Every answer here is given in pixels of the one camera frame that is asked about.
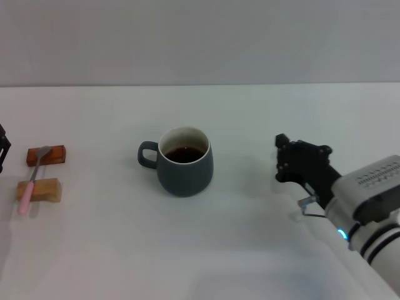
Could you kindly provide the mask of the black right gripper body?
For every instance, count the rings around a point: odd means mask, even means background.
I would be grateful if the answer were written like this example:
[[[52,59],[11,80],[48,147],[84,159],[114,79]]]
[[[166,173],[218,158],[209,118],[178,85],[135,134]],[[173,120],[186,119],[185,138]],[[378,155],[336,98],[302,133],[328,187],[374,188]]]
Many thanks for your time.
[[[341,175],[330,165],[332,149],[304,141],[291,142],[290,181],[318,197],[319,205],[328,205],[334,197],[331,188]]]

